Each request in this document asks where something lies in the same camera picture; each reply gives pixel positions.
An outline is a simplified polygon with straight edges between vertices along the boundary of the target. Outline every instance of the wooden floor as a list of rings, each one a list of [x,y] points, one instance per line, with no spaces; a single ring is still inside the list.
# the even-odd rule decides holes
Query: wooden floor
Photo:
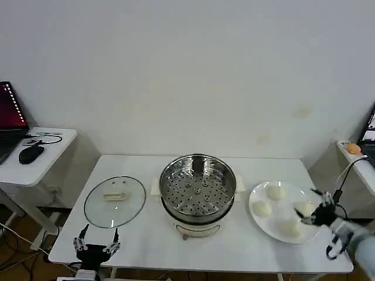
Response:
[[[0,222],[4,223],[8,217],[11,215],[11,212],[0,208]],[[59,225],[63,225],[68,214],[63,214],[59,221]],[[21,236],[33,240],[34,237],[38,234],[40,227],[27,215],[23,218],[16,218],[11,228],[14,229]],[[5,239],[8,244],[15,249],[17,241],[10,232],[5,234]],[[54,237],[47,237],[46,242],[43,244],[43,248],[50,248],[51,244],[54,242]],[[30,252],[30,245],[27,242],[24,242],[18,239],[19,251]],[[33,281],[51,281],[56,280],[56,278],[65,276],[70,277],[70,272],[67,268],[62,265],[57,265],[53,263],[46,263],[43,260],[43,255],[36,255],[31,257],[34,253],[17,253],[9,261],[10,256],[14,254],[14,251],[7,246],[4,241],[4,238],[0,239],[0,281],[30,281],[30,273],[26,269],[30,269],[34,260],[36,262],[33,266]],[[22,259],[28,258],[24,261],[25,265],[17,265],[14,268],[9,268],[11,264],[19,262]],[[110,270],[104,268],[103,275],[109,277]],[[253,273],[220,273],[220,272],[164,272],[160,270],[139,270],[139,269],[119,269],[117,271],[116,278],[121,279],[139,279],[139,280],[166,280],[171,278],[173,281],[276,281],[276,274],[253,274]],[[289,281],[290,275],[284,275],[284,280]],[[291,281],[299,281],[301,277],[299,275],[293,275]],[[360,270],[355,269],[354,272],[344,275],[327,275],[321,278],[322,281],[367,281],[369,280],[366,275]]]

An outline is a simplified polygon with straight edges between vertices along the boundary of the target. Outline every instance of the dough ball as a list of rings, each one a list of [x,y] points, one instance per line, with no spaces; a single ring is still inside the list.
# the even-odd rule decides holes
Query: dough ball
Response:
[[[255,214],[262,218],[268,218],[272,214],[272,207],[269,202],[258,201],[253,203]]]
[[[269,186],[267,195],[274,201],[279,201],[285,197],[285,189],[281,186]]]
[[[301,222],[298,219],[291,218],[290,220],[286,220],[282,225],[282,230],[287,235],[297,238],[300,236],[300,227]]]
[[[309,202],[297,202],[294,204],[294,207],[305,217],[310,217],[312,212],[316,209],[316,207]]]

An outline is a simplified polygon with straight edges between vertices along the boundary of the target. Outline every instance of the white plate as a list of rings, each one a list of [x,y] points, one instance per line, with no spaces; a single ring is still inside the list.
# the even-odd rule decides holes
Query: white plate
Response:
[[[269,188],[269,186],[283,187],[285,190],[285,197],[280,201],[271,200],[267,195],[267,188]],[[253,203],[260,200],[271,204],[272,215],[269,218],[261,218],[255,214]],[[283,231],[282,224],[293,218],[298,219],[298,216],[294,211],[295,203],[306,202],[317,207],[320,203],[319,200],[319,197],[314,192],[310,190],[302,190],[291,183],[285,181],[266,181],[265,183],[257,185],[252,190],[248,199],[248,205],[255,222],[265,233],[282,242],[300,244],[306,243],[314,238],[319,232],[318,228],[300,222],[300,236],[292,237]]]

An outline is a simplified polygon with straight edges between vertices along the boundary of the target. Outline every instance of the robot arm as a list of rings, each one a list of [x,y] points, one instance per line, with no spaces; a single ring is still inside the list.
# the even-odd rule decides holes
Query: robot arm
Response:
[[[77,272],[75,280],[100,280],[98,275],[100,265],[109,259],[120,248],[118,241],[118,230],[116,228],[113,242],[107,246],[86,244],[84,237],[88,229],[88,224],[82,229],[80,235],[73,239],[74,249],[77,253],[77,258],[82,261],[80,270]]]
[[[341,240],[343,246],[337,255],[331,254],[333,246],[327,247],[327,258],[336,259],[338,255],[347,250],[354,256],[369,278],[375,278],[375,237],[365,227],[336,215],[335,204],[328,192],[322,193],[318,190],[313,190],[313,192],[322,197],[322,203],[311,216],[304,217],[298,210],[295,211],[304,224],[329,227],[335,234],[332,241],[334,244],[338,239]]]

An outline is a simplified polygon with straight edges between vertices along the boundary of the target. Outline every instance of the laptop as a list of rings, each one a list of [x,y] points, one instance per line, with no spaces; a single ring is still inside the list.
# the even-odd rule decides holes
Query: laptop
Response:
[[[370,118],[367,120],[357,143],[363,154],[369,157],[370,163],[375,167],[375,106],[371,110]]]
[[[0,82],[0,164],[29,131],[10,82]]]

